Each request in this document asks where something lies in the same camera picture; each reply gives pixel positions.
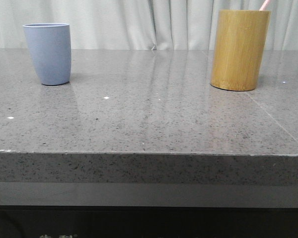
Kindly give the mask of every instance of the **wooden cup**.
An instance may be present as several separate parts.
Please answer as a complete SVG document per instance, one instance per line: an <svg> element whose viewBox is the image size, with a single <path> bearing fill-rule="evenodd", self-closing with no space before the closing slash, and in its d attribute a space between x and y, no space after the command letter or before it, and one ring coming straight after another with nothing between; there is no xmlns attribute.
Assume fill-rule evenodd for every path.
<svg viewBox="0 0 298 238"><path fill-rule="evenodd" d="M220 10L211 85L256 88L269 18L270 11Z"/></svg>

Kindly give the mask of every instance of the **cup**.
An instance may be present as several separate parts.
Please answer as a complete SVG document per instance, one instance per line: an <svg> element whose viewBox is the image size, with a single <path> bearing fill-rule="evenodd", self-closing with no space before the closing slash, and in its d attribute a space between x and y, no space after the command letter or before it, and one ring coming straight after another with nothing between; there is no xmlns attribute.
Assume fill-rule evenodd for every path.
<svg viewBox="0 0 298 238"><path fill-rule="evenodd" d="M35 71L44 85L69 82L71 75L70 25L39 23L23 25Z"/></svg>
<svg viewBox="0 0 298 238"><path fill-rule="evenodd" d="M256 88L270 11L220 10L211 85L232 91Z"/></svg>

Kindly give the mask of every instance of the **straw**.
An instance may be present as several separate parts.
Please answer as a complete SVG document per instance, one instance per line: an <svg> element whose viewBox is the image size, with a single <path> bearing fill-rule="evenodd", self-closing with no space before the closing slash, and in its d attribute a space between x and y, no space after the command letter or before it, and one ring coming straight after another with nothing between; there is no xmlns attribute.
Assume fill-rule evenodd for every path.
<svg viewBox="0 0 298 238"><path fill-rule="evenodd" d="M265 0L264 1L264 3L263 3L263 5L260 7L260 11L264 11L265 10L265 8L267 7L267 5L269 4L269 2L270 2L270 0Z"/></svg>

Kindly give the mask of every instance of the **table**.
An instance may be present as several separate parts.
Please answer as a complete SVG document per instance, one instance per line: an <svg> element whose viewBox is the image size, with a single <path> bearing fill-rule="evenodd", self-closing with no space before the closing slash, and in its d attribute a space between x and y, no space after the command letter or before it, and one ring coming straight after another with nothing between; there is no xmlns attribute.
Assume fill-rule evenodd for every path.
<svg viewBox="0 0 298 238"><path fill-rule="evenodd" d="M0 205L298 208L298 51L212 87L212 51L72 50L40 84L0 49Z"/></svg>

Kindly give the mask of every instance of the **curtain fold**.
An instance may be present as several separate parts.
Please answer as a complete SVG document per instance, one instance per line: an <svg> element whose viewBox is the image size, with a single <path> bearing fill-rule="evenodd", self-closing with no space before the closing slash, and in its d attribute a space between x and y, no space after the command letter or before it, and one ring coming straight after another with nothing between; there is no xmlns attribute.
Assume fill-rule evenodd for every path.
<svg viewBox="0 0 298 238"><path fill-rule="evenodd" d="M73 49L213 50L220 9L264 0L0 0L0 48L26 48L22 25L65 22ZM298 50L298 0L272 0L265 49Z"/></svg>

